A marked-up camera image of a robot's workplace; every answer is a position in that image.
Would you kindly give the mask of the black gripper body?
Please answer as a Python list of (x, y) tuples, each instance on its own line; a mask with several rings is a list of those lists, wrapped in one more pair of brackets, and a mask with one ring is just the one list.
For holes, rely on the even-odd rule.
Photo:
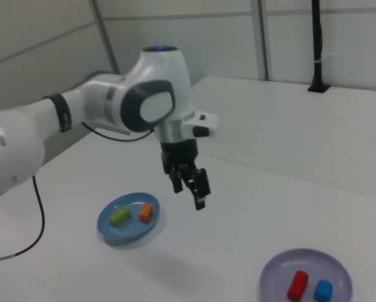
[(163, 171), (169, 174), (172, 168), (196, 169), (195, 159), (198, 155), (197, 140), (188, 139), (177, 143), (160, 143), (162, 149)]

